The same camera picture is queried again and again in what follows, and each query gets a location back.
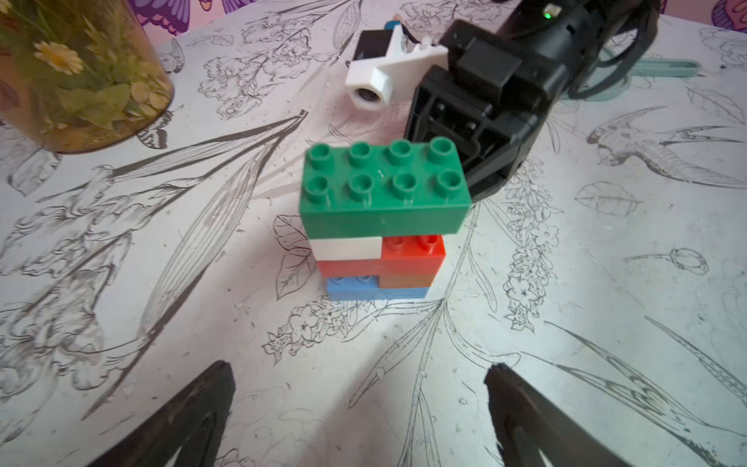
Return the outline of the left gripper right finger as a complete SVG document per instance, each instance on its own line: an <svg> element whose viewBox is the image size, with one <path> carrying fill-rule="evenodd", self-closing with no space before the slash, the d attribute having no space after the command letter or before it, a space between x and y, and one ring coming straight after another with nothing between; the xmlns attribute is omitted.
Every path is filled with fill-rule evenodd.
<svg viewBox="0 0 747 467"><path fill-rule="evenodd" d="M511 367L484 379L499 453L506 466L626 466Z"/></svg>

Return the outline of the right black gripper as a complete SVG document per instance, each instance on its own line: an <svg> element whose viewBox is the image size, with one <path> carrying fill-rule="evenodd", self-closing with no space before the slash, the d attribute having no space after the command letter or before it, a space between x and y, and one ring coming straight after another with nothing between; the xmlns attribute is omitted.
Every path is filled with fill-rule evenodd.
<svg viewBox="0 0 747 467"><path fill-rule="evenodd" d="M456 147L472 200L500 191L526 159L575 69L569 32L549 26L496 33L455 21L442 36L447 67L418 83L404 136Z"/></svg>

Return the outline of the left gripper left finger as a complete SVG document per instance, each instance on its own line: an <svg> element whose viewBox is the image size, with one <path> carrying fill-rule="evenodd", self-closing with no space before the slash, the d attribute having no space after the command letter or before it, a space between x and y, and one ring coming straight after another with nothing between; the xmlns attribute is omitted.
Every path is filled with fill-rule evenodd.
<svg viewBox="0 0 747 467"><path fill-rule="evenodd" d="M231 364L216 361L93 466L212 466L235 395Z"/></svg>

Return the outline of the green lego brick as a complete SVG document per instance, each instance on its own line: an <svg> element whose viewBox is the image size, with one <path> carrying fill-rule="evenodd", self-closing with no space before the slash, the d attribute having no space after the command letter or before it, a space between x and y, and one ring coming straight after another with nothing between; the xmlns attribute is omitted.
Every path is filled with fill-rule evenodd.
<svg viewBox="0 0 747 467"><path fill-rule="evenodd" d="M472 199L454 143L319 143L305 152L299 211L309 239L452 235Z"/></svg>

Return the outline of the red lego brick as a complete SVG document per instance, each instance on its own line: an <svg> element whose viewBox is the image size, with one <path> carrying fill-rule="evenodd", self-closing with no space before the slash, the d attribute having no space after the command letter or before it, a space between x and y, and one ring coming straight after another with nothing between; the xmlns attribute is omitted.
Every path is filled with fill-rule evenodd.
<svg viewBox="0 0 747 467"><path fill-rule="evenodd" d="M437 274L447 257L441 235L385 237L378 259L318 261L324 277Z"/></svg>

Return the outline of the brown lego brick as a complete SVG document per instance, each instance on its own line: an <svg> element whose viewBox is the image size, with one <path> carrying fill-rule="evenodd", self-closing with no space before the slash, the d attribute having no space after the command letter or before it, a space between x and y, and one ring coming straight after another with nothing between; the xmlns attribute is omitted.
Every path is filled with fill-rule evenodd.
<svg viewBox="0 0 747 467"><path fill-rule="evenodd" d="M379 288L430 288L435 278L436 274L383 274L379 277Z"/></svg>

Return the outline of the blue lego brick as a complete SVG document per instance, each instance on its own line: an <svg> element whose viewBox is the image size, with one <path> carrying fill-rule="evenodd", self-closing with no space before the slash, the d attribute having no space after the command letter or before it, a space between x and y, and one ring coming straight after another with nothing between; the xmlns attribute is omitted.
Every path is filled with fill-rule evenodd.
<svg viewBox="0 0 747 467"><path fill-rule="evenodd" d="M382 289L377 276L333 277L326 279L331 301L386 301L424 299L428 287Z"/></svg>

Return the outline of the white lego brick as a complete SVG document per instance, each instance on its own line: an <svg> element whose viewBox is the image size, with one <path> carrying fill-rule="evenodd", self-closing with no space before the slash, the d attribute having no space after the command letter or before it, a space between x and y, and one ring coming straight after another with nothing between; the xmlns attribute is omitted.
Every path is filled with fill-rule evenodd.
<svg viewBox="0 0 747 467"><path fill-rule="evenodd" d="M311 239L309 244L317 261L373 260L381 258L383 238Z"/></svg>

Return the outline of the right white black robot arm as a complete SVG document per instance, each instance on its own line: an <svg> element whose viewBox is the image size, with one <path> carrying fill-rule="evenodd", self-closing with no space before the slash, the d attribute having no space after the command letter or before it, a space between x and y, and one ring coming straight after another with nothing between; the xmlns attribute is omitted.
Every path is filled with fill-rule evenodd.
<svg viewBox="0 0 747 467"><path fill-rule="evenodd" d="M657 1L523 1L489 32L455 21L442 36L447 67L416 88L404 137L449 138L473 202L523 164L552 107L621 81L654 42Z"/></svg>

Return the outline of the glass vase with plants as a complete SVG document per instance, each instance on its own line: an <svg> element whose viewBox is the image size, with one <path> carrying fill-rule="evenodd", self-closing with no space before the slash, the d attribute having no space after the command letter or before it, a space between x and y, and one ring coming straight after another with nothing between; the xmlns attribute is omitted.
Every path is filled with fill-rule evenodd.
<svg viewBox="0 0 747 467"><path fill-rule="evenodd" d="M173 97L128 2L2 2L1 118L39 146L84 153L116 144Z"/></svg>

